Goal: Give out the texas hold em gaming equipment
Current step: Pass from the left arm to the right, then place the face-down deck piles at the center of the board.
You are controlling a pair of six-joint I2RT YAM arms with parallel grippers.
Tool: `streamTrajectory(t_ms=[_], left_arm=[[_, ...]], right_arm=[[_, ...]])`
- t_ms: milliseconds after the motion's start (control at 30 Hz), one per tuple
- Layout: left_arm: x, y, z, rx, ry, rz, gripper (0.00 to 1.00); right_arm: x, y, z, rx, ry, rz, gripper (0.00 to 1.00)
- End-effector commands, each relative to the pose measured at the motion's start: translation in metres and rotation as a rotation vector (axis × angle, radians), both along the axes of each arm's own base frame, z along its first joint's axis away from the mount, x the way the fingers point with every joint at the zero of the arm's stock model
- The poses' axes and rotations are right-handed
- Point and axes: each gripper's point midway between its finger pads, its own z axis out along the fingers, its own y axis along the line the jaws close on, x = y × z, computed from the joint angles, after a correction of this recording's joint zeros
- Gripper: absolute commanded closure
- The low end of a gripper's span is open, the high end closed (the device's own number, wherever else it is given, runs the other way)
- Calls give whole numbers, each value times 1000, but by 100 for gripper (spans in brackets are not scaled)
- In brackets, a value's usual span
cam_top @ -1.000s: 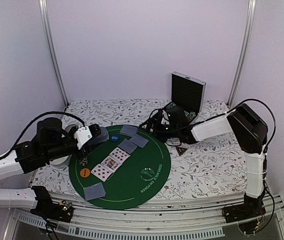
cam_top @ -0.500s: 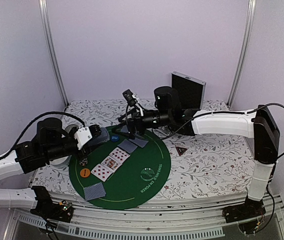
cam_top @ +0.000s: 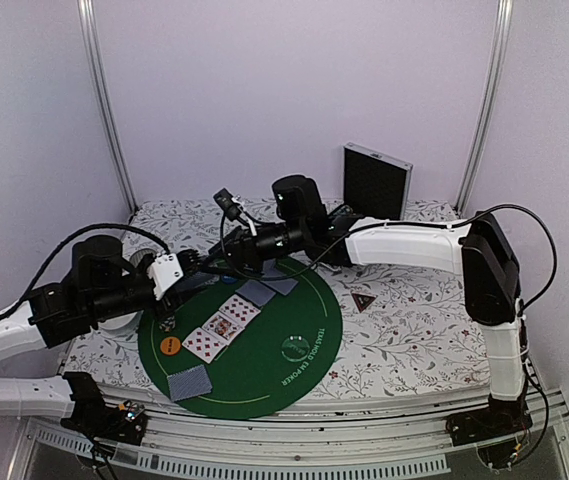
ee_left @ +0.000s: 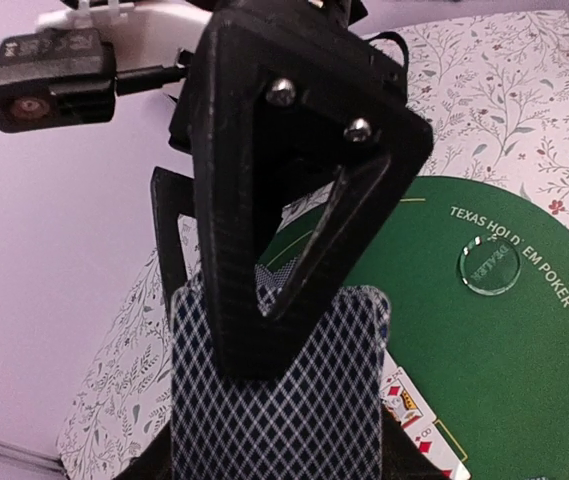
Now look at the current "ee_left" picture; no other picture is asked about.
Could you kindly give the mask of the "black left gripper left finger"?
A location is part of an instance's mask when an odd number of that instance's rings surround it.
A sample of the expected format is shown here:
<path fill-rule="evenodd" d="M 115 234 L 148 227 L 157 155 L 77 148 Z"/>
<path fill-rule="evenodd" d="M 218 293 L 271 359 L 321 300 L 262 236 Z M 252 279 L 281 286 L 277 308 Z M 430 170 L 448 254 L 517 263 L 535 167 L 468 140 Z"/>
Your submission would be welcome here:
<path fill-rule="evenodd" d="M 139 457 L 135 457 L 115 480 L 171 480 L 171 434 L 162 429 Z"/>

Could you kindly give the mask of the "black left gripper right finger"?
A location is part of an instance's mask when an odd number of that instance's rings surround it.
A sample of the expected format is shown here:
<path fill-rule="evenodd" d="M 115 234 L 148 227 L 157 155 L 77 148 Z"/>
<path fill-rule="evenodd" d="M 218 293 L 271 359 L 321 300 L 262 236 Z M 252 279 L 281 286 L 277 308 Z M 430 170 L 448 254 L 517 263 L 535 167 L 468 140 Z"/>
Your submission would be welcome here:
<path fill-rule="evenodd" d="M 446 480 L 411 442 L 391 414 L 381 415 L 382 478 L 384 480 Z"/>

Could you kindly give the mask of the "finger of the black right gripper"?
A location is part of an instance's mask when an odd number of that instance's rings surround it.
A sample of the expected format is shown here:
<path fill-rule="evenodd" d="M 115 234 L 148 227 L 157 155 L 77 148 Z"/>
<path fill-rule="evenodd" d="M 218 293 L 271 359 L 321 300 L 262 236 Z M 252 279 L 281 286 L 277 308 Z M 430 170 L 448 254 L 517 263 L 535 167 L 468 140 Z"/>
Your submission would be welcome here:
<path fill-rule="evenodd" d="M 172 295 L 187 282 L 178 217 L 195 218 L 193 179 L 155 167 L 150 194 L 165 313 L 170 318 Z"/>
<path fill-rule="evenodd" d="M 408 108 L 408 62 L 352 31 L 360 1 L 217 1 L 171 143 L 194 162 L 205 306 L 219 371 L 280 377 L 433 149 Z M 330 194 L 274 305 L 254 269 L 283 208 Z"/>

